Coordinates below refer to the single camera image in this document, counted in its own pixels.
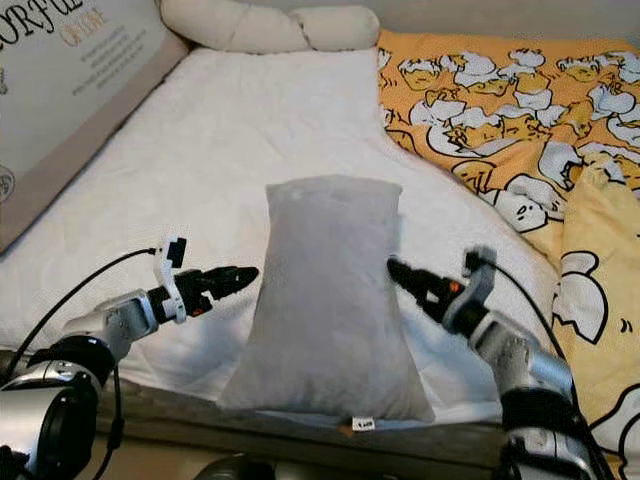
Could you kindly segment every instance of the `gray pillow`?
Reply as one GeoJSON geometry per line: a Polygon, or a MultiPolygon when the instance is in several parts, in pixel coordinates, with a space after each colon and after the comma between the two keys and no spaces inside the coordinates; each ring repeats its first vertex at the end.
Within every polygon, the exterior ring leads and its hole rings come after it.
{"type": "Polygon", "coordinates": [[[223,408],[433,419],[385,266],[401,191],[345,176],[267,187],[264,279],[223,408]]]}

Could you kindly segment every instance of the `black cable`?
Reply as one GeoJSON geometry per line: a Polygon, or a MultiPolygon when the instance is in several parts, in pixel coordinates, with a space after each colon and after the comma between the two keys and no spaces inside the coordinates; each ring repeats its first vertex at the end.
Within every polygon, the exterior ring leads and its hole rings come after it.
{"type": "Polygon", "coordinates": [[[120,448],[122,443],[122,434],[124,431],[124,417],[122,415],[122,392],[120,391],[120,373],[118,366],[113,369],[113,392],[115,398],[115,413],[111,422],[111,430],[107,439],[107,451],[104,454],[102,463],[98,471],[93,476],[93,480],[99,480],[109,466],[113,452],[120,448]]]}
{"type": "Polygon", "coordinates": [[[29,348],[29,345],[31,345],[31,342],[33,342],[33,339],[36,337],[36,335],[38,335],[40,330],[42,330],[42,328],[47,324],[49,319],[58,310],[60,310],[60,308],[65,303],[67,303],[69,301],[69,299],[71,299],[71,297],[73,297],[76,293],[78,293],[91,280],[93,280],[94,278],[96,278],[100,274],[104,273],[105,271],[109,270],[111,267],[113,267],[113,266],[117,265],[118,263],[123,262],[123,261],[125,261],[125,260],[127,260],[127,259],[129,259],[131,257],[135,257],[137,255],[142,255],[143,253],[148,253],[150,255],[154,255],[156,253],[156,249],[155,248],[144,248],[144,249],[141,249],[141,250],[136,250],[134,252],[127,253],[125,255],[122,255],[121,257],[116,258],[112,262],[107,263],[103,267],[101,267],[98,270],[96,270],[95,272],[93,272],[87,278],[82,280],[78,285],[73,287],[64,297],[62,297],[60,299],[60,301],[58,303],[56,303],[51,308],[51,310],[49,310],[44,315],[44,317],[42,317],[40,319],[40,321],[36,324],[36,326],[33,327],[31,332],[29,332],[29,335],[27,335],[27,337],[24,339],[24,341],[22,342],[20,347],[18,347],[18,349],[16,350],[16,353],[13,355],[13,358],[11,359],[11,362],[9,363],[9,366],[7,367],[7,370],[4,373],[2,383],[6,383],[11,379],[11,376],[13,375],[13,372],[16,369],[16,366],[18,365],[18,362],[20,361],[20,358],[22,358],[22,355],[24,355],[24,352],[27,351],[27,348],[29,348]]]}
{"type": "MultiPolygon", "coordinates": [[[[549,337],[549,340],[551,341],[551,344],[553,345],[553,348],[555,349],[556,354],[558,355],[558,357],[562,358],[564,361],[567,361],[567,358],[565,357],[564,352],[562,351],[562,347],[560,346],[560,342],[558,342],[558,338],[556,337],[555,333],[553,333],[551,326],[547,323],[546,319],[544,318],[544,315],[542,314],[542,311],[540,311],[540,308],[538,308],[538,305],[536,304],[536,302],[533,300],[533,298],[531,298],[531,295],[529,295],[529,292],[527,292],[524,289],[524,287],[520,284],[520,282],[518,282],[513,277],[513,275],[507,272],[500,265],[496,265],[495,263],[489,262],[484,259],[481,259],[481,261],[484,264],[489,265],[491,268],[500,272],[502,275],[508,278],[511,281],[511,283],[513,283],[513,285],[515,285],[518,288],[518,290],[520,290],[520,292],[527,299],[527,302],[529,302],[529,305],[531,305],[531,308],[533,308],[534,312],[536,313],[536,316],[538,317],[538,320],[540,321],[540,323],[542,324],[542,327],[547,333],[547,336],[549,337]]],[[[574,382],[571,382],[571,396],[573,398],[573,402],[576,410],[580,412],[580,404],[578,402],[578,391],[576,390],[576,386],[574,382]]],[[[584,428],[582,430],[583,430],[584,440],[587,442],[587,448],[591,452],[592,460],[596,464],[595,466],[600,471],[598,478],[606,478],[606,479],[614,480],[613,474],[611,473],[611,469],[609,468],[609,465],[607,464],[607,461],[604,458],[604,454],[602,453],[602,450],[598,445],[598,442],[596,442],[596,439],[593,437],[593,433],[589,429],[589,426],[586,424],[586,422],[583,422],[583,423],[584,423],[584,428]]]]}

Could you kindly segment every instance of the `bed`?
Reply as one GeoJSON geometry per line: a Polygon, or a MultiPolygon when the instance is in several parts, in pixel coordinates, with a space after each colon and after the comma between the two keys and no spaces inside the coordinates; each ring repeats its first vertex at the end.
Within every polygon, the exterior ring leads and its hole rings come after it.
{"type": "MultiPolygon", "coordinates": [[[[247,55],[196,48],[142,103],[53,205],[0,257],[0,346],[15,349],[78,279],[115,256],[188,239],[185,267],[262,268],[269,237],[265,186],[343,174],[400,185],[399,255],[459,277],[463,251],[496,248],[545,315],[558,275],[484,201],[444,170],[399,149],[383,128],[376,49],[247,55]]],[[[104,299],[155,286],[149,260],[96,279],[32,348],[104,299]]],[[[498,461],[500,407],[489,368],[406,294],[404,333],[435,413],[433,424],[381,422],[347,437],[325,418],[220,410],[215,402],[251,330],[255,282],[185,325],[167,324],[121,364],[127,433],[263,455],[415,476],[416,469],[488,478],[498,461]]],[[[517,290],[501,278],[488,305],[546,342],[517,290]]],[[[112,413],[103,402],[100,426],[112,413]]]]}

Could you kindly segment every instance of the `gray wall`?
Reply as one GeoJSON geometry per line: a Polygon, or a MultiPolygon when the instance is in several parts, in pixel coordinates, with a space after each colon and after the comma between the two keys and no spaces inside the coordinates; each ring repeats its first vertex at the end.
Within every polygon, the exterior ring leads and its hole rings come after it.
{"type": "Polygon", "coordinates": [[[244,0],[289,10],[361,4],[401,32],[626,38],[640,45],[640,0],[244,0]]]}

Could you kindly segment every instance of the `mattress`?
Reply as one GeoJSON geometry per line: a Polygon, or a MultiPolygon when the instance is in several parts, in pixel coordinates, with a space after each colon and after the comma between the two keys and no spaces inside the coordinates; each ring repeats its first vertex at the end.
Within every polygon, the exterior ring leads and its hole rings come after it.
{"type": "MultiPolygon", "coordinates": [[[[15,348],[88,273],[155,246],[166,233],[188,239],[185,268],[261,268],[269,234],[265,186],[336,173],[403,187],[401,258],[460,277],[464,249],[491,245],[498,263],[548,315],[558,280],[552,267],[490,206],[387,137],[376,82],[374,50],[265,56],[195,50],[0,257],[0,346],[15,348]]],[[[215,401],[247,340],[259,283],[135,344],[121,363],[122,377],[215,401]]],[[[54,342],[64,322],[107,298],[155,286],[151,257],[121,264],[65,306],[32,347],[54,342]]],[[[497,418],[490,369],[408,295],[399,292],[399,303],[436,423],[497,418]]],[[[487,304],[546,341],[531,308],[502,278],[487,304]]]]}

